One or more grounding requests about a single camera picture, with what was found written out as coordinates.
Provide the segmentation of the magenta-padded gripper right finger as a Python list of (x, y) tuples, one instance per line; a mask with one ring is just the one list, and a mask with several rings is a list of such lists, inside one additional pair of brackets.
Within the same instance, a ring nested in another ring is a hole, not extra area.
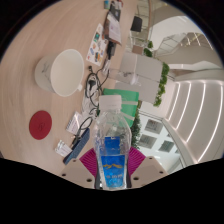
[(127, 186), (129, 188), (143, 187), (167, 175), (154, 156), (146, 157), (134, 147), (129, 151), (127, 168)]

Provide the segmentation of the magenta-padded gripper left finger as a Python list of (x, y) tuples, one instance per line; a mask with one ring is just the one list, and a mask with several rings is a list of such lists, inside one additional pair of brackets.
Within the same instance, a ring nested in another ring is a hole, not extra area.
[(71, 159), (60, 176), (84, 188), (94, 188), (98, 165), (94, 149), (90, 149), (79, 159)]

